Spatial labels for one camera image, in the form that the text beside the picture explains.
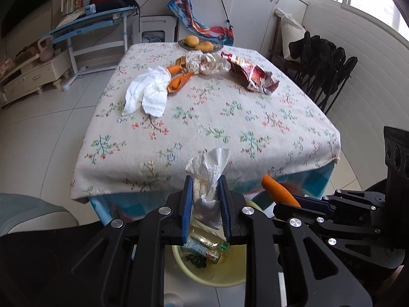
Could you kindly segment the carried orange peel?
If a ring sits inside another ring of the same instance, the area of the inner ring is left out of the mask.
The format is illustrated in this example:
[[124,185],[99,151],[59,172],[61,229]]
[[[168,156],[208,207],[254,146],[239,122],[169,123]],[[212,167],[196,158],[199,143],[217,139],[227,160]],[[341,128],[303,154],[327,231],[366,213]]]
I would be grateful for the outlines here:
[[287,204],[297,208],[301,207],[300,203],[292,196],[292,194],[269,175],[264,175],[262,177],[261,186],[267,191],[271,200],[276,204]]

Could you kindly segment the white tall cabinet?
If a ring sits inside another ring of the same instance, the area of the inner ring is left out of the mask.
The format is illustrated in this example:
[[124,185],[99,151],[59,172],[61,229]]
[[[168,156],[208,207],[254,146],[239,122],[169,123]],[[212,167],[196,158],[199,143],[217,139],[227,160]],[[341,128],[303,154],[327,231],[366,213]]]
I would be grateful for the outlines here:
[[[268,58],[276,9],[303,22],[305,0],[223,0],[233,26],[234,45],[258,51]],[[221,0],[191,0],[195,17],[206,26],[226,26]]]

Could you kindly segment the blue milk carton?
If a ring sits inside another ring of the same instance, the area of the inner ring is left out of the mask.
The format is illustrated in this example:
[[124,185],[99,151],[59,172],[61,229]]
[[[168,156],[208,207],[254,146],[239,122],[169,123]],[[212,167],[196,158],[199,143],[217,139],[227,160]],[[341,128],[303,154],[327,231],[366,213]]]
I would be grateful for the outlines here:
[[191,237],[187,238],[187,242],[182,246],[182,249],[203,256],[213,264],[217,264],[220,261],[221,253],[219,251],[208,248]]

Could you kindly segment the black folding chairs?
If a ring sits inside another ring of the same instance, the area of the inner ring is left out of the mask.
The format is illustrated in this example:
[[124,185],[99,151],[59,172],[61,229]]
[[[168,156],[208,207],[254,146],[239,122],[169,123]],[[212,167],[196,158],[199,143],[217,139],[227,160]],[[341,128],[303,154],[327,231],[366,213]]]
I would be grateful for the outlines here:
[[348,58],[343,47],[319,35],[312,36],[310,32],[291,42],[288,48],[290,57],[300,61],[295,83],[324,113],[328,113],[351,78],[358,58]]

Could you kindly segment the yellow trash bin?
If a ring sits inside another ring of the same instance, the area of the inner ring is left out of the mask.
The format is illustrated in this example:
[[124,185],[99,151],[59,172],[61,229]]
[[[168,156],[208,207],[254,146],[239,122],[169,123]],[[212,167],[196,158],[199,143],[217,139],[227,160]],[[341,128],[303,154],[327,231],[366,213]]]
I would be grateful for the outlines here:
[[181,246],[172,246],[173,257],[182,272],[190,279],[209,287],[229,288],[245,283],[246,278],[246,246],[232,245],[221,253],[220,261],[213,264],[207,259],[207,267],[197,269],[186,259],[187,254]]

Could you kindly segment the curled orange peel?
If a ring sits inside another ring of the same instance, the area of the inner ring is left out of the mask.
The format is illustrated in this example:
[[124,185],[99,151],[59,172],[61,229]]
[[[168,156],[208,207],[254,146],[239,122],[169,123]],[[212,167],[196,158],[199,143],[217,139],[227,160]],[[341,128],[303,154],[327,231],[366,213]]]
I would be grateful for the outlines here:
[[175,65],[168,66],[166,69],[170,73],[170,75],[174,76],[174,75],[178,75],[182,73],[184,70],[184,67],[181,65],[175,64]]

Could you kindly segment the white tissue paper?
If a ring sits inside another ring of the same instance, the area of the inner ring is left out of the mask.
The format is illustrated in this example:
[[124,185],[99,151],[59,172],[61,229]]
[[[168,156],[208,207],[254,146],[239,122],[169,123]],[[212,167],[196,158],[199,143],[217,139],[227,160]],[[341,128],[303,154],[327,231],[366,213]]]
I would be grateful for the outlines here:
[[126,90],[122,115],[131,115],[142,108],[145,114],[161,118],[166,108],[170,82],[171,74],[163,67],[148,68],[139,74]]

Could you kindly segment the orange red snack bag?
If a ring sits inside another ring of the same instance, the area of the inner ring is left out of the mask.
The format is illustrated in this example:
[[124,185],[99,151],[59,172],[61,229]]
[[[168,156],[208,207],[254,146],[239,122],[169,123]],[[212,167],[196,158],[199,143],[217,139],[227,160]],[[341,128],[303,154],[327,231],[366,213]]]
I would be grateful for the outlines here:
[[232,53],[221,52],[220,55],[230,63],[231,72],[245,80],[249,91],[271,95],[278,88],[279,80],[272,72],[264,71],[260,66],[251,64]]

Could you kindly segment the wooden chair with cushion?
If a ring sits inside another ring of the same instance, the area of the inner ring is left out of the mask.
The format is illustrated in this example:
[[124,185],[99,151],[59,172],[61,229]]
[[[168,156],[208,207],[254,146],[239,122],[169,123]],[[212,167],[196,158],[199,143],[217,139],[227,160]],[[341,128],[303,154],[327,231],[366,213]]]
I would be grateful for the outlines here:
[[290,54],[290,44],[302,40],[305,28],[292,16],[280,9],[273,14],[272,41],[268,47],[268,59],[277,62],[282,71],[300,69],[300,58],[294,59]]

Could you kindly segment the long orange peel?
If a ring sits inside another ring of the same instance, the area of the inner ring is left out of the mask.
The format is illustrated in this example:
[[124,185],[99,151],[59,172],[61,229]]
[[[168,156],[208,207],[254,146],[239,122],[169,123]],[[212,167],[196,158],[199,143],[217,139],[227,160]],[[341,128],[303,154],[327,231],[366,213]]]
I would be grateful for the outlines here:
[[179,90],[187,84],[190,78],[194,75],[194,73],[185,73],[183,75],[179,75],[178,77],[172,79],[168,84],[167,91],[169,94],[174,94],[179,92]]

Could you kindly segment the yellow mango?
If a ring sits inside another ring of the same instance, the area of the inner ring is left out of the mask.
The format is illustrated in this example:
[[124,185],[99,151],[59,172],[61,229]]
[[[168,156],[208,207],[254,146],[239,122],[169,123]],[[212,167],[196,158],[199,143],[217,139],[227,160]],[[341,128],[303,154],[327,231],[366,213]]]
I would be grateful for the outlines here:
[[208,52],[213,51],[213,44],[211,42],[208,42],[208,41],[201,42],[201,43],[199,43],[199,45],[194,47],[194,49],[198,50],[198,51],[208,53]]
[[200,40],[195,35],[189,35],[184,39],[184,44],[191,48],[196,47],[197,45],[199,45],[199,43],[200,43]]

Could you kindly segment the white paper wrapper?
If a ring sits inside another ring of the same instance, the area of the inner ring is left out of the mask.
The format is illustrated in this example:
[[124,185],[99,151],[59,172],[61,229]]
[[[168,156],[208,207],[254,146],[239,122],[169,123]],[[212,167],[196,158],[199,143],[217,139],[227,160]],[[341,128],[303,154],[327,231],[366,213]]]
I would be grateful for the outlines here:
[[231,65],[226,58],[216,53],[191,51],[185,57],[187,71],[194,74],[213,75],[230,71]]

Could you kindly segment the clear plastic bottle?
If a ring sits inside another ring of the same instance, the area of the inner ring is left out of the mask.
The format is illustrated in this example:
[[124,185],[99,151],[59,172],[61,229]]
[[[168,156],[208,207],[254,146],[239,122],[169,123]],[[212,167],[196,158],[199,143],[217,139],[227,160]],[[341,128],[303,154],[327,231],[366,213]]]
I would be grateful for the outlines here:
[[230,245],[218,235],[199,227],[192,226],[189,231],[189,236],[208,249],[226,251],[230,247]]

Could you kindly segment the floral white tablecloth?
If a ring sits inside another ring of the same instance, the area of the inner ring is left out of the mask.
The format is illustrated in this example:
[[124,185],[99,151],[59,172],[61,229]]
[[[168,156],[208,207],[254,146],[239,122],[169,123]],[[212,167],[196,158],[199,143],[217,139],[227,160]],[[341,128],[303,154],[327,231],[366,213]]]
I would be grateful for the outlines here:
[[88,125],[73,172],[70,197],[127,192],[167,192],[184,184],[188,161],[228,148],[228,185],[249,193],[263,175],[298,184],[322,196],[340,156],[340,132],[290,78],[260,53],[238,47],[227,53],[272,74],[272,94],[254,93],[238,75],[196,75],[168,97],[164,114],[142,108],[124,115],[131,82],[167,67],[185,51],[176,43],[133,45],[119,62]]

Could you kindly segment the small white tissue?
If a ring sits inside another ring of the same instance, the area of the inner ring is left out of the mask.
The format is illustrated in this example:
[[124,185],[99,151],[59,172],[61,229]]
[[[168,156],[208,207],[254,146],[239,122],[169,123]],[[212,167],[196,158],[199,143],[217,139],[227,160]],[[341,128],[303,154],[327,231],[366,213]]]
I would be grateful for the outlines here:
[[202,224],[219,230],[222,225],[218,180],[230,160],[230,149],[214,148],[189,160],[186,172],[193,179],[193,216]]

